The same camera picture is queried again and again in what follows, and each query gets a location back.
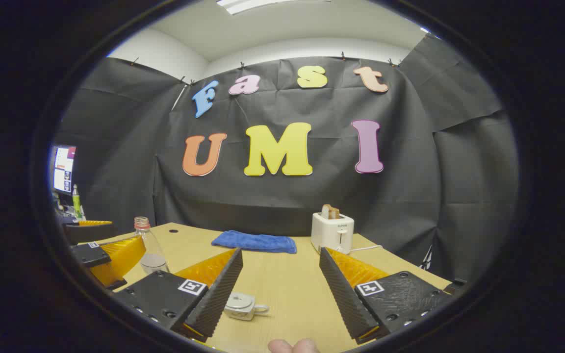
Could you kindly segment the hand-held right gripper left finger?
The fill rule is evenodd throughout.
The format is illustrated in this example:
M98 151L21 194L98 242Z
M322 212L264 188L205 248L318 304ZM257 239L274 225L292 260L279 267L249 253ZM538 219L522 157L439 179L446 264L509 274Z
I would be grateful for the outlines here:
M157 326L204 343L213 336L243 266L242 249L235 248L174 274L154 271L113 297Z

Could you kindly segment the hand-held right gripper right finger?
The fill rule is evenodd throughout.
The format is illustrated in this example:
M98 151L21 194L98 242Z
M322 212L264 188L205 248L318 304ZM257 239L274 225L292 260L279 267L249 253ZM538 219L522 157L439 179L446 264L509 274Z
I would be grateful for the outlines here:
M452 296L410 271L389 275L326 247L320 250L320 269L357 344L381 339L419 322Z

